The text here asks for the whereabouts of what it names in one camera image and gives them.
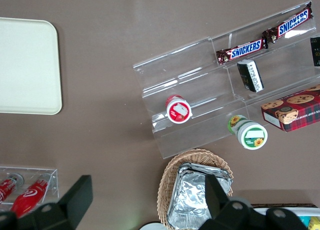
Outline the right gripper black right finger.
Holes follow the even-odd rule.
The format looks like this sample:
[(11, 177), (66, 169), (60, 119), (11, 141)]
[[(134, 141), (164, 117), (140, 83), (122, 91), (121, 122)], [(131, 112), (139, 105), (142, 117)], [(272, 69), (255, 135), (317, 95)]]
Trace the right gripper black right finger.
[(306, 230), (307, 227), (293, 212), (269, 208), (265, 215), (258, 213), (241, 200), (230, 200), (213, 175), (205, 177), (205, 201), (211, 219), (202, 230)]

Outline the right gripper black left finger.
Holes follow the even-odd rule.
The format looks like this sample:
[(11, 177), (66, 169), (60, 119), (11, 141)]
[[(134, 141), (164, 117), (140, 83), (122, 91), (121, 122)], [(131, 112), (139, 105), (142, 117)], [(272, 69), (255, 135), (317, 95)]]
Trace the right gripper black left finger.
[(18, 230), (75, 230), (93, 202), (92, 177), (82, 175), (56, 203), (48, 203), (17, 221)]

